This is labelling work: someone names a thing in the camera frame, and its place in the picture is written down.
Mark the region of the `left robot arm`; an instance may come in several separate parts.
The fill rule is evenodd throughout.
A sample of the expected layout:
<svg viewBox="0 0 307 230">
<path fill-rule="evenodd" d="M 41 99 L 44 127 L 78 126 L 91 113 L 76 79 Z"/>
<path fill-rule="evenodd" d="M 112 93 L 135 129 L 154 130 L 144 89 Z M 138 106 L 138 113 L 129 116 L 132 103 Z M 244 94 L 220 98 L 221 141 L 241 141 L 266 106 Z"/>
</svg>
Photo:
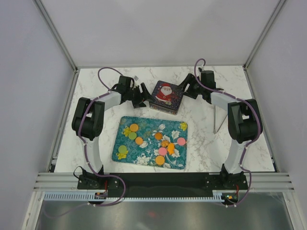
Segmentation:
<svg viewBox="0 0 307 230">
<path fill-rule="evenodd" d="M 105 111 L 131 101 L 134 108 L 145 107 L 145 101 L 153 102 L 144 83 L 135 85 L 135 79 L 120 76 L 118 83 L 107 90 L 107 93 L 94 99 L 81 97 L 78 100 L 71 127 L 83 145 L 85 164 L 78 176 L 78 189 L 101 189 L 108 178 L 119 179 L 118 176 L 104 175 L 100 158 L 99 136 L 104 125 Z"/>
</svg>

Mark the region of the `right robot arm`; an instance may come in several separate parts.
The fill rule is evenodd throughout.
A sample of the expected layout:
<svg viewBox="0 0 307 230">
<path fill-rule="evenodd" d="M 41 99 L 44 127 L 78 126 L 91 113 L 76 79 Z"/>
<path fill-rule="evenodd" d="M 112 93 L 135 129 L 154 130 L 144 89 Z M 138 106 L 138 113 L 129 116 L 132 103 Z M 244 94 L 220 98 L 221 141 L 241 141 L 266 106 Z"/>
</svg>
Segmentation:
<svg viewBox="0 0 307 230">
<path fill-rule="evenodd" d="M 255 99 L 243 100 L 221 88 L 216 87 L 214 72 L 202 70 L 201 76 L 189 73 L 177 86 L 185 96 L 196 99 L 201 95 L 207 103 L 227 112 L 228 133 L 231 146 L 225 163 L 222 164 L 219 175 L 214 182 L 224 189 L 233 189 L 236 185 L 248 188 L 243 159 L 249 145 L 254 143 L 263 132 L 258 103 Z"/>
</svg>

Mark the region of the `metal tongs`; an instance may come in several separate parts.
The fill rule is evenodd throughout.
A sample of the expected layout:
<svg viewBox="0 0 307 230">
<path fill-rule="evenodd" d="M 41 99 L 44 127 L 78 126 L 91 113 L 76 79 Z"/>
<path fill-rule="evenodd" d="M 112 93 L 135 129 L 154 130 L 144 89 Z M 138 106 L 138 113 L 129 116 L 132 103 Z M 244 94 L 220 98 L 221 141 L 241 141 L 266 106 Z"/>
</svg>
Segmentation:
<svg viewBox="0 0 307 230">
<path fill-rule="evenodd" d="M 227 113 L 217 107 L 216 105 L 213 107 L 213 133 L 217 134 L 224 122 L 226 121 Z"/>
</svg>

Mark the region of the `square cookie tin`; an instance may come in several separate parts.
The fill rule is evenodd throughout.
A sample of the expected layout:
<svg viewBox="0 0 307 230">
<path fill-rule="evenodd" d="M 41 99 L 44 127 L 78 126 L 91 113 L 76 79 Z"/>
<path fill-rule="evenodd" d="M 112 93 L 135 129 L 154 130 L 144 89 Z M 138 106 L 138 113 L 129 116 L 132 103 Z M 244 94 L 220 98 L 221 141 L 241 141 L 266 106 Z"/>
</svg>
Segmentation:
<svg viewBox="0 0 307 230">
<path fill-rule="evenodd" d="M 174 102 L 170 101 L 155 101 L 155 102 L 150 102 L 149 106 L 151 109 L 168 113 L 171 115 L 177 115 L 180 105 L 181 105 L 182 100 L 175 100 Z"/>
</svg>

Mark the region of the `gold tin lid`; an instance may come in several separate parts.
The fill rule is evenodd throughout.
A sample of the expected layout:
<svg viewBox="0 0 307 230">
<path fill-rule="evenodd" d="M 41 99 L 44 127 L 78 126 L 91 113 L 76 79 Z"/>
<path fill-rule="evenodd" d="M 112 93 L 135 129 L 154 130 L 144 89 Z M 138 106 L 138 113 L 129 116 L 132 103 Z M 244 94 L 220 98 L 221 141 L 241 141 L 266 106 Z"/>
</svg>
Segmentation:
<svg viewBox="0 0 307 230">
<path fill-rule="evenodd" d="M 177 85 L 159 80 L 153 90 L 154 99 L 151 104 L 169 110 L 178 110 L 183 98 L 183 92 L 177 89 Z"/>
</svg>

